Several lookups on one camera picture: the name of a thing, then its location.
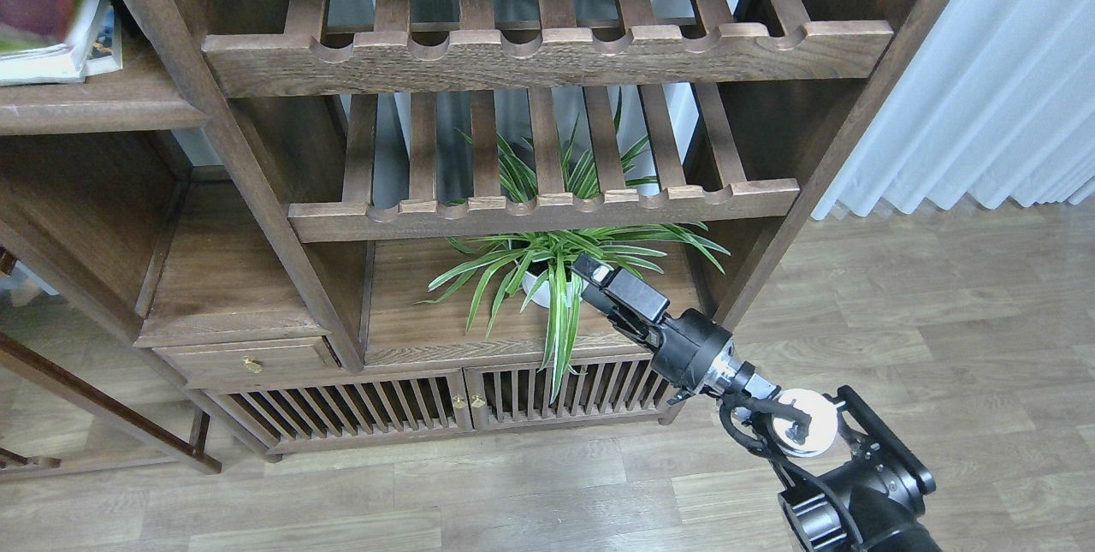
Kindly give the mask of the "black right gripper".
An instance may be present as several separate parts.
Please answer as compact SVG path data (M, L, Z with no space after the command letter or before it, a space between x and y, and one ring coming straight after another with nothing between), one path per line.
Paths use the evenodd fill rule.
M654 371L685 395L722 395L737 373L731 332L696 309L667 313L668 298L627 271L579 254L570 271L591 289L583 302L606 315L616 331L653 355Z

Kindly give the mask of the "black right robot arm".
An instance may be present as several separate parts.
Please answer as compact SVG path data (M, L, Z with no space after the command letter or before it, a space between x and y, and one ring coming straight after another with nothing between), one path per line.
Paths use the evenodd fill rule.
M587 254L572 271L583 299L653 354L676 401L712 396L731 439L766 460L783 490L779 508L806 551L936 551L920 524L933 474L851 387L834 395L783 389L734 354L731 332L627 271Z

